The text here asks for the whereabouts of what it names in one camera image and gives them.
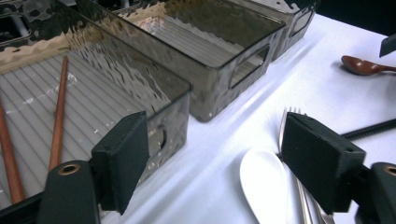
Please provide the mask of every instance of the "white tablecloth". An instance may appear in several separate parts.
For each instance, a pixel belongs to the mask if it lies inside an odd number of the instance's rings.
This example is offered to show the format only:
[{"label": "white tablecloth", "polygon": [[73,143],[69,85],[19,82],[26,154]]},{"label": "white tablecloth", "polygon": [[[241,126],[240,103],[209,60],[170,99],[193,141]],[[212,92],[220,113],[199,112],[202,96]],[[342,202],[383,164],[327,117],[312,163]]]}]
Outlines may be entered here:
[{"label": "white tablecloth", "polygon": [[[396,77],[350,75],[340,61],[352,55],[395,65],[396,52],[378,57],[384,38],[316,15],[304,38],[216,118],[190,117],[187,144],[136,189],[123,216],[112,212],[102,222],[257,223],[240,184],[240,162],[252,148],[277,152],[285,106],[300,107],[338,133],[396,118]],[[396,163],[395,136],[396,130],[354,142],[367,151],[365,165]],[[288,223],[301,223],[290,179],[288,187]],[[336,223],[354,223],[356,209],[353,203],[336,214]]]}]

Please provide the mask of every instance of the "chopsticks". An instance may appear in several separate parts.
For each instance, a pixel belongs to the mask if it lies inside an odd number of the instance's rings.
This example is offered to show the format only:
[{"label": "chopsticks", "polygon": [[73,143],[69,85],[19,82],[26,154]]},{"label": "chopsticks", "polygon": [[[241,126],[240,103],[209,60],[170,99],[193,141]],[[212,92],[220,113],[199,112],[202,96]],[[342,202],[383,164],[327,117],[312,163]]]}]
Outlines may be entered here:
[{"label": "chopsticks", "polygon": [[66,96],[67,56],[64,56],[61,81],[59,84],[58,102],[56,105],[55,122],[52,134],[52,147],[49,157],[49,171],[61,163],[62,138],[64,135],[64,101]]},{"label": "chopsticks", "polygon": [[9,192],[11,194],[11,202],[18,203],[25,199],[23,186],[21,183],[20,172],[15,161],[14,149],[12,148],[11,139],[6,122],[5,112],[0,101],[0,143],[3,151],[4,165],[6,166],[6,174]]},{"label": "chopsticks", "polygon": [[[67,81],[67,56],[64,56],[62,65],[61,81],[59,84],[58,102],[56,105],[55,122],[52,135],[52,146],[49,158],[49,171],[61,163],[62,139],[64,132],[64,103],[66,96]],[[7,182],[11,194],[11,202],[19,203],[25,199],[21,183],[18,164],[15,160],[14,150],[9,137],[6,116],[0,100],[0,143],[3,151],[4,164],[6,166]]]}]

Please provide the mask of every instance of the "metal fork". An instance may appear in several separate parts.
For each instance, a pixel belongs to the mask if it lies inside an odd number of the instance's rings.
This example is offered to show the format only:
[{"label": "metal fork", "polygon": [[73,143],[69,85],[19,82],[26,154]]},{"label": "metal fork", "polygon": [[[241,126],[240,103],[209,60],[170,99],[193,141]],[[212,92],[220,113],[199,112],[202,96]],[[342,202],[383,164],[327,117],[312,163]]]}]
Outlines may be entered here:
[{"label": "metal fork", "polygon": [[[283,111],[283,117],[282,117],[282,121],[280,123],[280,130],[279,130],[279,146],[278,146],[278,154],[277,156],[282,160],[282,142],[283,142],[283,132],[285,132],[285,125],[286,125],[286,118],[288,115],[288,112],[293,112],[293,113],[298,113],[301,114],[301,109],[300,108],[291,108],[289,109],[289,111],[287,110],[287,108],[285,107],[284,111]],[[297,179],[297,177],[295,175],[292,175],[294,178],[294,181],[297,185],[297,190],[299,193],[299,199],[300,199],[300,203],[301,203],[301,207],[302,207],[302,212],[303,212],[303,219],[304,219],[304,224],[312,224],[312,217],[311,217],[311,213],[309,211],[309,206],[308,206],[308,202],[307,202],[307,192],[305,192],[304,186],[303,184],[300,182],[300,180]],[[318,220],[320,224],[333,224],[334,220],[332,218],[332,216],[327,215],[322,209],[321,207],[318,205],[318,203],[312,198],[313,203],[315,204],[317,213],[318,213]]]}]

